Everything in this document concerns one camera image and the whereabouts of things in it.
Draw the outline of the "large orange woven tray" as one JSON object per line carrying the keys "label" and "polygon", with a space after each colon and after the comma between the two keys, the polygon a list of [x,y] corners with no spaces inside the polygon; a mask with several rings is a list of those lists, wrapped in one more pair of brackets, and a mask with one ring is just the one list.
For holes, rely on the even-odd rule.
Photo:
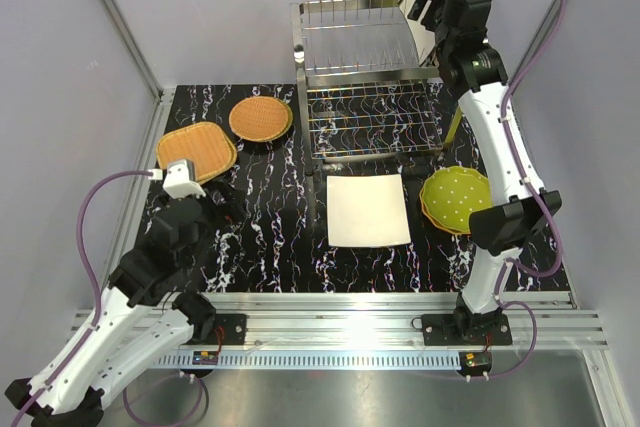
{"label": "large orange woven tray", "polygon": [[225,151],[207,153],[196,163],[197,182],[205,184],[227,172],[237,160],[237,149],[230,145]]}

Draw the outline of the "cream rectangular tray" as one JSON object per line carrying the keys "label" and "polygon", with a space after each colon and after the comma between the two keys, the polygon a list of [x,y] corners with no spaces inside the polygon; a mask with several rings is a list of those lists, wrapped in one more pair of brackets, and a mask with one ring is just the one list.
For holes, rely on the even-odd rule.
{"label": "cream rectangular tray", "polygon": [[384,248],[411,242],[402,177],[329,176],[328,244],[338,248]]}

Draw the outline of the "orange polka-dot plate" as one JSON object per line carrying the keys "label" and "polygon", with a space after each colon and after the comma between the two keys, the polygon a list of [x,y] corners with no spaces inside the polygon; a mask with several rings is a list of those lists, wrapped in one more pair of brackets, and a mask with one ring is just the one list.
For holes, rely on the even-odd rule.
{"label": "orange polka-dot plate", "polygon": [[439,230],[441,230],[443,232],[447,232],[448,234],[451,234],[451,235],[454,235],[454,236],[471,235],[470,231],[460,231],[460,230],[451,229],[451,228],[443,226],[439,221],[437,221],[434,217],[432,217],[429,214],[429,212],[428,212],[428,210],[427,210],[427,208],[426,208],[426,206],[425,206],[425,204],[424,204],[424,202],[422,200],[420,200],[420,205],[421,205],[422,214],[431,222],[431,224],[435,228],[437,228],[437,229],[439,229]]}

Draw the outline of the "green polka-dot plate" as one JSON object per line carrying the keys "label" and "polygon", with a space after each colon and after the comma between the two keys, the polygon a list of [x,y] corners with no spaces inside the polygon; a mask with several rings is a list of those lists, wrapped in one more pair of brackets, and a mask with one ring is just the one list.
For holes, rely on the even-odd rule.
{"label": "green polka-dot plate", "polygon": [[493,206],[488,178],[461,166],[445,167],[429,176],[419,198],[443,226],[460,231],[471,232],[471,215]]}

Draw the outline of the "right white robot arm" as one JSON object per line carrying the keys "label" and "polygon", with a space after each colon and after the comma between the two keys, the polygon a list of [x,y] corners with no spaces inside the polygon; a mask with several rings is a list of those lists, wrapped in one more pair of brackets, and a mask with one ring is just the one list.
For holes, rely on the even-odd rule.
{"label": "right white robot arm", "polygon": [[476,253],[469,280],[450,314],[421,318],[427,345],[509,345],[511,331],[500,296],[527,241],[562,205],[537,174],[511,107],[514,83],[488,41],[492,0],[404,0],[412,30],[434,36],[421,61],[437,68],[476,137],[492,207],[471,214]]}

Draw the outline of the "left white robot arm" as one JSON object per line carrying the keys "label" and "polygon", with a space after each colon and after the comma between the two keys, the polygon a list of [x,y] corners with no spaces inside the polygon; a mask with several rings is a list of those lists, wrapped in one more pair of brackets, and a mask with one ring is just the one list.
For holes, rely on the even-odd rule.
{"label": "left white robot arm", "polygon": [[37,375],[5,391],[35,426],[96,426],[126,387],[183,345],[238,345],[243,314],[219,314],[186,286],[186,272],[209,254],[222,230],[245,219],[243,195],[211,181],[201,196],[171,199],[125,253],[94,311]]}

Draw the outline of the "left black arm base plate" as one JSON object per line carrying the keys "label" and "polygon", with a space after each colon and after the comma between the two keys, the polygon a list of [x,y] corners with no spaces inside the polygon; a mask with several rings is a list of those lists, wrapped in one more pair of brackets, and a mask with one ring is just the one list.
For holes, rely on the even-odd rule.
{"label": "left black arm base plate", "polygon": [[219,340],[223,346],[242,346],[247,332],[246,314],[217,314],[213,330],[203,340],[190,340],[188,345],[216,345]]}

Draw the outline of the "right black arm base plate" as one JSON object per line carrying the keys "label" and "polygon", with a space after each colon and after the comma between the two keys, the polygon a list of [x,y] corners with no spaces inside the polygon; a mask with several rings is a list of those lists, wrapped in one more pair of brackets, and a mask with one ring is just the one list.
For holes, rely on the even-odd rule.
{"label": "right black arm base plate", "polygon": [[425,346],[510,346],[513,344],[508,318],[474,322],[454,314],[424,314],[420,318]]}

